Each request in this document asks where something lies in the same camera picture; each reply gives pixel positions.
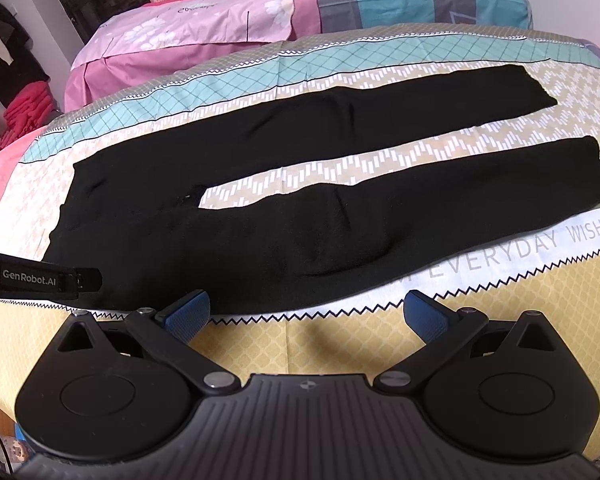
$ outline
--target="teal grid pattern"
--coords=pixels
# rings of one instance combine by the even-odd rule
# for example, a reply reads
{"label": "teal grid pattern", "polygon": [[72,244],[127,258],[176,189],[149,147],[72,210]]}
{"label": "teal grid pattern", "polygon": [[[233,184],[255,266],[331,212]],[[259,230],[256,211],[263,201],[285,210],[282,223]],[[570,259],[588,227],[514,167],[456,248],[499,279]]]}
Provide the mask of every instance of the teal grid pattern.
{"label": "teal grid pattern", "polygon": [[600,58],[577,44],[473,34],[365,38],[347,44],[320,46],[308,52],[280,52],[248,66],[223,73],[203,73],[185,82],[158,87],[139,98],[115,102],[64,130],[41,136],[20,161],[45,160],[82,140],[95,139],[121,128],[267,91],[275,86],[337,73],[423,62],[537,62],[547,59],[600,68]]}

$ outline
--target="white flower print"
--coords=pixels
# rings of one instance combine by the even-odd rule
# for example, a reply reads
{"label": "white flower print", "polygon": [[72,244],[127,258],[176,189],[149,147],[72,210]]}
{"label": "white flower print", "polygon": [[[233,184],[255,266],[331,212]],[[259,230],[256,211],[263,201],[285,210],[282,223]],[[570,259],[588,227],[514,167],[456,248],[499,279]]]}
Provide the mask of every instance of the white flower print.
{"label": "white flower print", "polygon": [[136,25],[131,30],[125,32],[125,41],[131,43],[144,43],[149,36],[155,34],[155,29],[164,25],[166,22],[160,18],[151,18],[140,25]]}
{"label": "white flower print", "polygon": [[175,32],[162,32],[150,38],[146,43],[143,43],[140,48],[142,50],[157,50],[159,48],[177,46],[179,44],[180,42],[176,40]]}
{"label": "white flower print", "polygon": [[264,4],[267,14],[274,16],[274,21],[282,27],[288,23],[294,12],[294,0],[269,0]]}

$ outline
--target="triangular cutout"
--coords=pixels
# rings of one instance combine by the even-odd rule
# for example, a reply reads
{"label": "triangular cutout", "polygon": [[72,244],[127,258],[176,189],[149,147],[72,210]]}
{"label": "triangular cutout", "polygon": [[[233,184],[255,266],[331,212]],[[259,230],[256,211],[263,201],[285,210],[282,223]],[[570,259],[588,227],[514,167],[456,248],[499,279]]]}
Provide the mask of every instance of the triangular cutout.
{"label": "triangular cutout", "polygon": [[69,333],[58,347],[60,352],[74,352],[76,350],[88,350],[93,348],[87,329],[83,323],[74,323]]}
{"label": "triangular cutout", "polygon": [[531,348],[533,350],[542,350],[544,352],[553,352],[555,350],[551,340],[544,333],[539,325],[530,324],[526,327],[520,342],[520,348]]}

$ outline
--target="bed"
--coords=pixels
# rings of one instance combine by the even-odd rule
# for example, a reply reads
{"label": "bed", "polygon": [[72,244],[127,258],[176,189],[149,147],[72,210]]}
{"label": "bed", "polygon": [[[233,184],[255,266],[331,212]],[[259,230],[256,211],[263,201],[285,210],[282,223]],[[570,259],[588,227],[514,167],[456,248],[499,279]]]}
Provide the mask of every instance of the bed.
{"label": "bed", "polygon": [[[203,9],[210,9],[208,15]],[[527,0],[176,0],[149,5],[113,17],[78,54],[66,86],[65,111],[245,48],[409,22],[532,28],[532,15]]]}
{"label": "bed", "polygon": [[[311,173],[314,180],[303,173],[304,184],[299,175],[311,161],[287,166],[279,176],[276,171],[250,176],[242,187],[228,182],[207,190],[199,207],[237,208],[315,187],[309,184],[345,186],[561,139],[591,136],[600,145],[600,52],[586,42],[518,28],[449,24],[321,34],[236,52],[122,90],[2,150],[0,252],[41,259],[74,171],[111,148],[138,139],[159,141],[174,128],[263,102],[340,87],[366,92],[432,74],[501,66],[524,67],[557,104],[390,150],[324,160]],[[224,133],[217,135],[222,139]],[[542,230],[449,254],[336,301],[300,309],[281,302],[266,313],[216,314],[190,344],[242,380],[251,372],[373,377],[422,344],[402,318],[402,298],[412,288],[454,309],[475,306],[491,319],[541,310],[600,396],[600,203]],[[19,387],[70,311],[60,304],[0,301],[0,407],[7,414],[13,416]],[[111,309],[96,313],[101,319],[123,315]],[[600,455],[600,419],[586,455]]]}

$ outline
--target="pink floral sheet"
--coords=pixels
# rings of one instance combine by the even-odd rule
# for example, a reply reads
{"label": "pink floral sheet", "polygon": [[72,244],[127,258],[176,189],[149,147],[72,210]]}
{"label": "pink floral sheet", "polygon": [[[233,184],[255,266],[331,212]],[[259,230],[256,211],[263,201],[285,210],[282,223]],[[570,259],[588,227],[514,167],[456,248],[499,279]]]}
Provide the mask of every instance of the pink floral sheet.
{"label": "pink floral sheet", "polygon": [[74,60],[66,112],[214,57],[320,33],[317,0],[184,0],[100,26]]}

